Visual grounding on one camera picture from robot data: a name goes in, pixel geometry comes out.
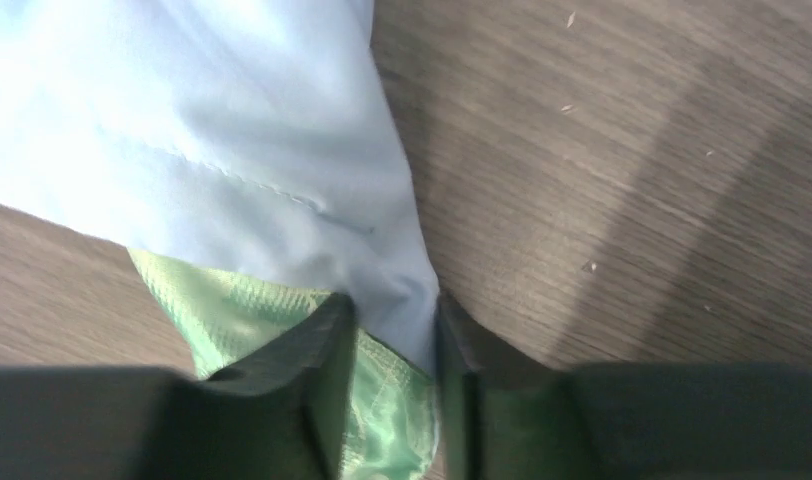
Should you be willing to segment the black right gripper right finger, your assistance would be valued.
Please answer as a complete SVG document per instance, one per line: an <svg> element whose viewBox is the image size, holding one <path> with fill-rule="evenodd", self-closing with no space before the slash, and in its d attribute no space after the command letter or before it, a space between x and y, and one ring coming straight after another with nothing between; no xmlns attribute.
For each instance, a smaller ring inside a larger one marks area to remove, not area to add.
<svg viewBox="0 0 812 480"><path fill-rule="evenodd" d="M812 479L812 370L584 363L557 370L436 313L450 479Z"/></svg>

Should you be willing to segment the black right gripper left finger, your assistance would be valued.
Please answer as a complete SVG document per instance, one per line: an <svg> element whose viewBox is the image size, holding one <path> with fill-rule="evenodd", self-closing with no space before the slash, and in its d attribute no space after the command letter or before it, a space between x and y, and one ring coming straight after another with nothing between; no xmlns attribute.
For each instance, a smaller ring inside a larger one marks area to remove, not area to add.
<svg viewBox="0 0 812 480"><path fill-rule="evenodd" d="M351 300L204 380L160 367L0 368L0 479L335 479Z"/></svg>

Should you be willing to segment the light blue green pillowcase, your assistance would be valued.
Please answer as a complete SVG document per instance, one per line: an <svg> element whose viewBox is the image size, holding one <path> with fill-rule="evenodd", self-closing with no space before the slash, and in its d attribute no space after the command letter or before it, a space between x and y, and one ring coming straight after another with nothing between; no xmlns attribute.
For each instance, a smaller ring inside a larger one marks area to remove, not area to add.
<svg viewBox="0 0 812 480"><path fill-rule="evenodd" d="M0 205L125 247L206 376L355 302L345 479L438 446L439 285L370 1L0 1Z"/></svg>

